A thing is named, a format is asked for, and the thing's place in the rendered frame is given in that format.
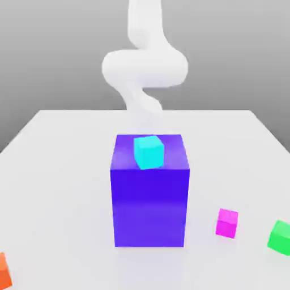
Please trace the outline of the small cyan cube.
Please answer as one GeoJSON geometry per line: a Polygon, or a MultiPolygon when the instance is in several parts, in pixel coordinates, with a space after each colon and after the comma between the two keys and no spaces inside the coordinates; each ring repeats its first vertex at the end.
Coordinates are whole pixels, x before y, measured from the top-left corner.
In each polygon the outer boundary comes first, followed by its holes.
{"type": "Polygon", "coordinates": [[[164,165],[165,147],[156,135],[134,138],[134,159],[141,170],[164,165]]]}

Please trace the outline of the small magenta cube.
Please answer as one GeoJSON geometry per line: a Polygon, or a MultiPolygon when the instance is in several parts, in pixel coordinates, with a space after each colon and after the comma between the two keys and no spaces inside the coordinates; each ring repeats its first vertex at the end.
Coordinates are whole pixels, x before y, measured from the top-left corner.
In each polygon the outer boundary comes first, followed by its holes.
{"type": "Polygon", "coordinates": [[[223,237],[235,238],[237,224],[238,212],[221,208],[216,223],[216,234],[223,237]]]}

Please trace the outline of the small green cube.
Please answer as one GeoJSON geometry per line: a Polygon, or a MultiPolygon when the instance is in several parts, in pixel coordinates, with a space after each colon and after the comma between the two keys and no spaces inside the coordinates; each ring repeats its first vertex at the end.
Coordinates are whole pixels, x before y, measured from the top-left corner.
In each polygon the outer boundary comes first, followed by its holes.
{"type": "Polygon", "coordinates": [[[277,220],[270,233],[267,246],[281,254],[290,256],[290,224],[277,220]]]}

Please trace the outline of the small orange cube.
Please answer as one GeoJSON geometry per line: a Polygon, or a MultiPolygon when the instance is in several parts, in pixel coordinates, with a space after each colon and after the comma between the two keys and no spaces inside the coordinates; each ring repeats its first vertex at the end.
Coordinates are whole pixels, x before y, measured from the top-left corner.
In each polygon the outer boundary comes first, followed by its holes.
{"type": "Polygon", "coordinates": [[[4,253],[0,253],[0,290],[12,286],[11,275],[4,253]]]}

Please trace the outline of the large blue box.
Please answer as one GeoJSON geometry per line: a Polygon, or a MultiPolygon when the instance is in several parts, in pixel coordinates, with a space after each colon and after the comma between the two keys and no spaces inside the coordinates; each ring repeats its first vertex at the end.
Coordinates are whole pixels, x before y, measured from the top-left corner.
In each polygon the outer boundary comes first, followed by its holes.
{"type": "Polygon", "coordinates": [[[118,134],[110,166],[116,247],[182,247],[190,167],[182,136],[159,135],[164,165],[141,170],[134,159],[136,136],[118,134]]]}

